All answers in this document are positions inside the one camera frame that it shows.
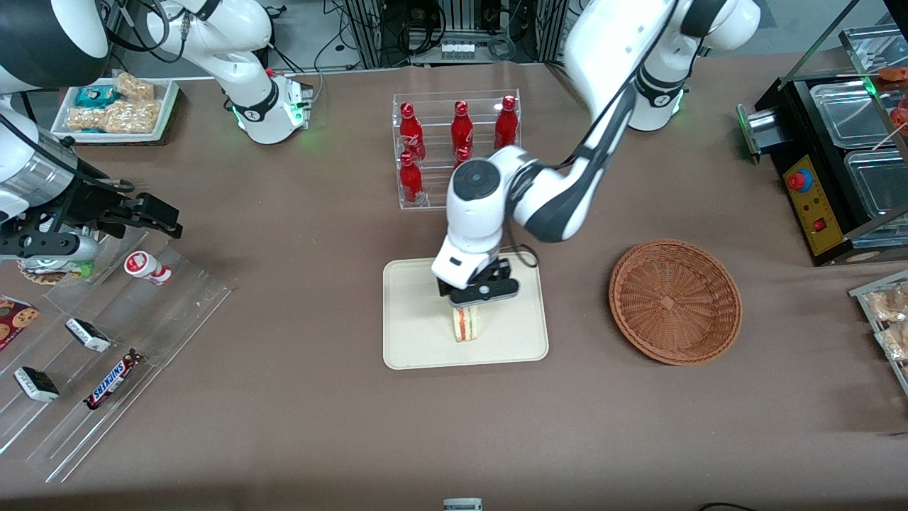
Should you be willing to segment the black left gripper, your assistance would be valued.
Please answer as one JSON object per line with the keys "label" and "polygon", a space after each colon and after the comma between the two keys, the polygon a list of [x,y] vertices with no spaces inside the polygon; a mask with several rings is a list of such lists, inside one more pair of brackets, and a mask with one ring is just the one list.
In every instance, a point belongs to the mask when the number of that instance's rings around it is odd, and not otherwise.
{"label": "black left gripper", "polygon": [[514,296],[514,279],[511,278],[511,265],[508,258],[498,258],[485,269],[471,276],[467,287],[458,289],[437,279],[441,297],[448,298],[512,298]]}

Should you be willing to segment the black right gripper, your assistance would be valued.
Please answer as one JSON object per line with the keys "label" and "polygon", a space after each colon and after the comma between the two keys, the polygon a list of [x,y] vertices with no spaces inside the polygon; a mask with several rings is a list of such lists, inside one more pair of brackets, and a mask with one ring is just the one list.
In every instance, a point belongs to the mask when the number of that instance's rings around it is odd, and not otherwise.
{"label": "black right gripper", "polygon": [[168,226],[163,222],[178,222],[179,210],[150,193],[129,197],[134,184],[126,180],[101,179],[91,184],[78,177],[65,188],[64,193],[51,201],[54,219],[51,231],[59,233],[63,226],[103,231],[122,237],[120,225],[136,229],[159,231],[172,239],[181,239],[184,227],[177,223]]}

